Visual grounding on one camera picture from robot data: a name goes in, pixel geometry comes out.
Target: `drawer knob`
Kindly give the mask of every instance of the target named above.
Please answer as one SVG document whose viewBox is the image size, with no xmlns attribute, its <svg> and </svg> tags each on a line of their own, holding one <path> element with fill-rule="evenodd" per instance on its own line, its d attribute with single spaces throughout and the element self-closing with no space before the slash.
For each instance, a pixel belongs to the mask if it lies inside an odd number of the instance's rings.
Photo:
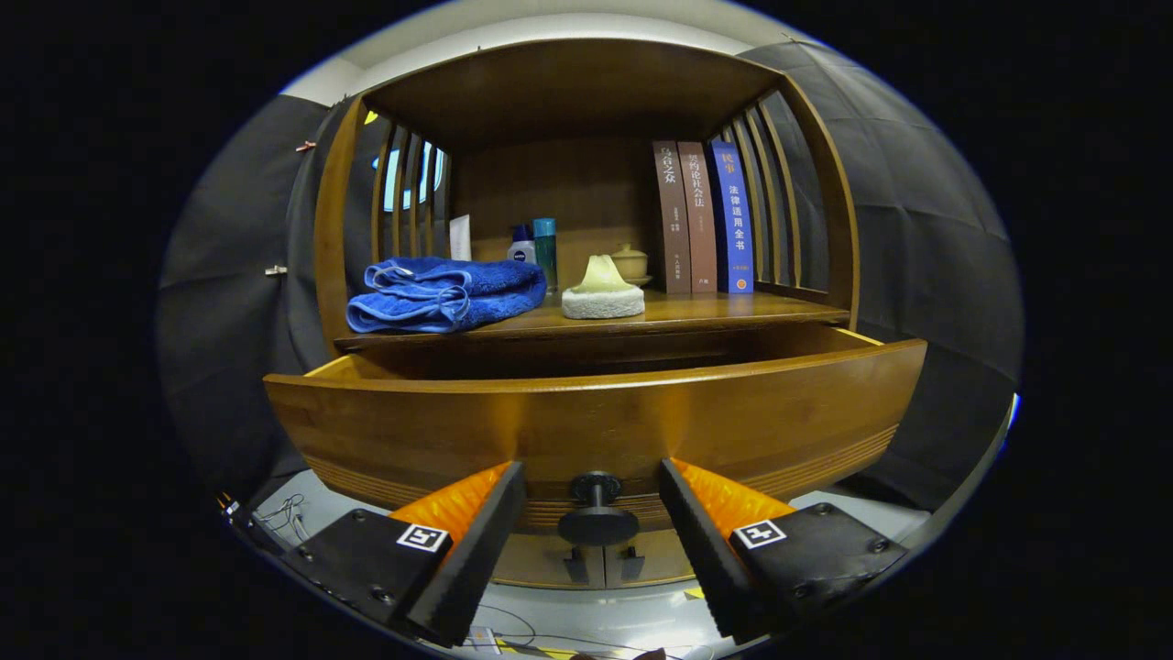
<svg viewBox="0 0 1173 660">
<path fill-rule="evenodd" d="M 608 506 L 619 496 L 619 479 L 606 472 L 585 472 L 570 483 L 575 499 L 586 506 L 558 520 L 558 536 L 574 545 L 605 546 L 631 540 L 639 520 L 630 511 Z"/>
</svg>

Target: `bottle cap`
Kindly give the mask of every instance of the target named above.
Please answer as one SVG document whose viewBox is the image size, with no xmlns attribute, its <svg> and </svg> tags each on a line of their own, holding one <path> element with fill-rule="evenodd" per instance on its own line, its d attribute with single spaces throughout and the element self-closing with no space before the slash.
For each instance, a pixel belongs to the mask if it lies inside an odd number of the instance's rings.
<svg viewBox="0 0 1173 660">
<path fill-rule="evenodd" d="M 528 224 L 515 224 L 514 225 L 514 243 L 520 243 L 522 240 L 533 240 L 534 232 L 530 231 Z"/>
<path fill-rule="evenodd" d="M 554 236 L 554 218 L 534 218 L 534 236 Z"/>
</svg>

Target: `open drawer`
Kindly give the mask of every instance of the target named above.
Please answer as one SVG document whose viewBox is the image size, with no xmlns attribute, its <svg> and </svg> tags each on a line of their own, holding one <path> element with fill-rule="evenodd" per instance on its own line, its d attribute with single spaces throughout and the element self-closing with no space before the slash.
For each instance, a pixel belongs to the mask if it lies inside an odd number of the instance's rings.
<svg viewBox="0 0 1173 660">
<path fill-rule="evenodd" d="M 671 526 L 656 468 L 678 457 L 781 499 L 876 461 L 925 343 L 820 322 L 644 336 L 385 343 L 265 377 L 273 410 L 332 490 L 398 509 L 504 461 L 526 463 L 518 532 L 554 533 L 570 481 L 623 479 L 616 506 Z"/>
</svg>

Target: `ceiling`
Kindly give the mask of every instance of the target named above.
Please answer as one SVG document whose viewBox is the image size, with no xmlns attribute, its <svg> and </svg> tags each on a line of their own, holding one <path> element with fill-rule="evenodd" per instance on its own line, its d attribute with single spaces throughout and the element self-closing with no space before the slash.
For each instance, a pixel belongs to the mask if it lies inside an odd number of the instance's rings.
<svg viewBox="0 0 1173 660">
<path fill-rule="evenodd" d="M 672 21 L 743 41 L 750 47 L 789 39 L 814 41 L 765 14 L 721 0 L 450 0 L 388 26 L 338 56 L 368 69 L 400 53 L 466 29 L 564 13 L 608 13 Z"/>
</svg>

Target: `orange gripper pad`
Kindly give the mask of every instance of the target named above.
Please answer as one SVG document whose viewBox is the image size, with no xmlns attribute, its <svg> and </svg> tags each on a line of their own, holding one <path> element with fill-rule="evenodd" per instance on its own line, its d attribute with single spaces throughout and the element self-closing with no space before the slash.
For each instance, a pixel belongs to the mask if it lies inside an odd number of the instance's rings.
<svg viewBox="0 0 1173 660">
<path fill-rule="evenodd" d="M 452 546 L 456 547 L 507 468 L 508 462 L 469 475 L 395 510 L 389 517 L 413 525 L 446 530 L 452 536 Z"/>
<path fill-rule="evenodd" d="M 726 542 L 733 530 L 798 511 L 793 506 L 762 495 L 750 487 L 721 477 L 683 461 L 672 460 L 680 476 L 705 508 L 705 513 Z"/>
</svg>

